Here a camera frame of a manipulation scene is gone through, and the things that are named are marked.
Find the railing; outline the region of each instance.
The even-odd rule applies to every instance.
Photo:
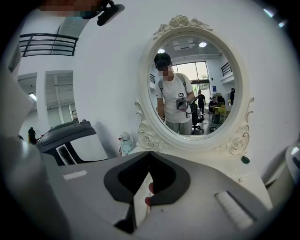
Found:
[[[155,84],[155,76],[150,74],[150,82]]]
[[[224,66],[222,66],[221,70],[222,70],[223,76],[225,76],[226,74],[232,72],[229,62],[226,63]]]
[[[78,38],[60,34],[32,33],[20,36],[22,57],[36,55],[74,56]]]

